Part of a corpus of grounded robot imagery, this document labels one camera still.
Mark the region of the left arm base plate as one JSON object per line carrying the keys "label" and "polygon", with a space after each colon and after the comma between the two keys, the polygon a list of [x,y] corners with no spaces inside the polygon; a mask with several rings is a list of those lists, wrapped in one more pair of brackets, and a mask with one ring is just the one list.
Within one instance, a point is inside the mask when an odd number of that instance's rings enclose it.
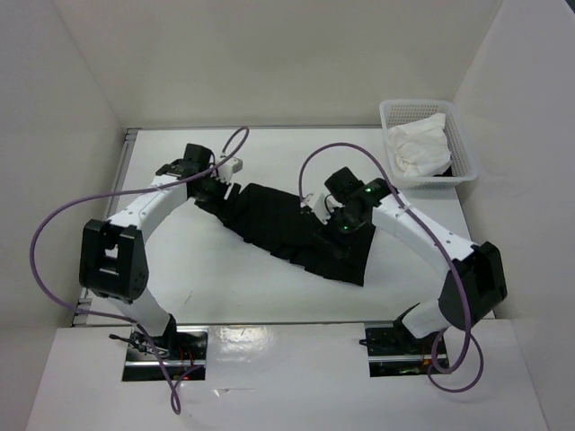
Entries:
{"label": "left arm base plate", "polygon": [[[144,335],[136,330],[130,336],[122,338],[128,346],[122,374],[123,382],[157,382],[164,374],[153,350]],[[204,330],[179,331],[174,347],[160,339],[154,343],[169,377],[175,382],[183,377],[184,381],[203,381],[206,376],[208,333]]]}

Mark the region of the black skirt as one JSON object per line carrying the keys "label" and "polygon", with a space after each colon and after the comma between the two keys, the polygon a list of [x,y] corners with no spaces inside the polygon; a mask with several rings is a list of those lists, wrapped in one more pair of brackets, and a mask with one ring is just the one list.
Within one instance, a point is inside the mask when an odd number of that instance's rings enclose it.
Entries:
{"label": "black skirt", "polygon": [[322,225],[305,215],[296,195],[250,183],[238,185],[226,211],[206,211],[244,242],[267,251],[305,271],[330,280],[363,286],[371,242],[343,245],[346,255],[337,257],[327,242],[316,236]]}

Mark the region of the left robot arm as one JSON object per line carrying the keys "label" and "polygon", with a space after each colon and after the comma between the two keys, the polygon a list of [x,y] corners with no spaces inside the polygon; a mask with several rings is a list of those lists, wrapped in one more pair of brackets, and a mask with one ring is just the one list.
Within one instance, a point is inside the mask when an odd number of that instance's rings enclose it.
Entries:
{"label": "left robot arm", "polygon": [[167,216],[189,200],[212,214],[222,213],[227,191],[239,189],[232,177],[243,168],[243,161],[224,154],[213,160],[213,156],[204,146],[186,145],[182,158],[156,171],[149,193],[140,194],[104,221],[89,221],[83,229],[81,286],[137,321],[149,334],[146,347],[158,358],[173,356],[190,337],[177,333],[175,318],[147,287],[146,242]]}

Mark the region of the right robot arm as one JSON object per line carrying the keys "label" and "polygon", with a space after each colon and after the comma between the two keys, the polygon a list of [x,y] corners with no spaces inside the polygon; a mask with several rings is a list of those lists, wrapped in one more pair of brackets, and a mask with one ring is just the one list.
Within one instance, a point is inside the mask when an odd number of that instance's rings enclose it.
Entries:
{"label": "right robot arm", "polygon": [[313,214],[323,246],[336,258],[350,255],[353,234],[372,226],[402,242],[443,281],[439,297],[417,303],[394,321],[394,344],[412,353],[441,330],[473,327],[508,295],[499,249],[478,245],[447,230],[413,207],[382,178],[359,180],[349,168],[326,182],[325,195],[307,195],[302,207]]}

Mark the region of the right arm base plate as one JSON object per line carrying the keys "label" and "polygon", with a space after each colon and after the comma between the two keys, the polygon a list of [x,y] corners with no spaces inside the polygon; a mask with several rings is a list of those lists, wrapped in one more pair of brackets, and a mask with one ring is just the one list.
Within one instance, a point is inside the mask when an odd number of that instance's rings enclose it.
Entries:
{"label": "right arm base plate", "polygon": [[425,375],[432,365],[431,349],[437,337],[431,333],[423,339],[399,335],[390,321],[365,325],[365,335],[358,342],[367,351],[371,377]]}

